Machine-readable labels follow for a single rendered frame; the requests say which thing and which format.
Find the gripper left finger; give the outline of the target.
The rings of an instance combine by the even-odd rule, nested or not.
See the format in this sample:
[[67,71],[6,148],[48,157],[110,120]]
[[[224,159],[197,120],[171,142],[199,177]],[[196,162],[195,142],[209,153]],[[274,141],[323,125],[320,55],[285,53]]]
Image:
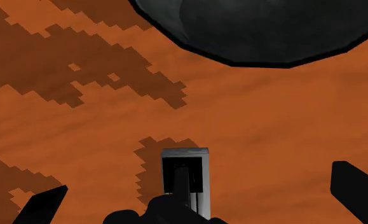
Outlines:
[[33,195],[12,224],[50,224],[67,191],[62,185]]

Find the dark grey round bowl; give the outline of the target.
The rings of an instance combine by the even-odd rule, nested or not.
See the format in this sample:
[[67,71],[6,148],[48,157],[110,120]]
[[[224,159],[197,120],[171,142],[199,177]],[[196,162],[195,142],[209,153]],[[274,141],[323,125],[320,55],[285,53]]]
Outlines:
[[129,2],[180,48],[232,67],[297,67],[368,39],[368,0]]

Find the grey and black box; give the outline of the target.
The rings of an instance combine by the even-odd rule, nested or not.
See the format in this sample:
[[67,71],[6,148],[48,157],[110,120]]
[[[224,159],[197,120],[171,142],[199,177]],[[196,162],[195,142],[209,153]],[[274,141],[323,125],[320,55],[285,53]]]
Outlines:
[[163,193],[174,192],[174,176],[178,167],[187,167],[190,208],[200,216],[210,217],[210,174],[208,148],[167,148],[161,153]]

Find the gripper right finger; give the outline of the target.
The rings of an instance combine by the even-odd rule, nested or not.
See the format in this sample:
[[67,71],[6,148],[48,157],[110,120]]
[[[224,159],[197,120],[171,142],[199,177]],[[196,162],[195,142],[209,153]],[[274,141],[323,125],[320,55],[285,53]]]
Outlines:
[[331,194],[363,224],[368,224],[368,174],[347,161],[334,161]]

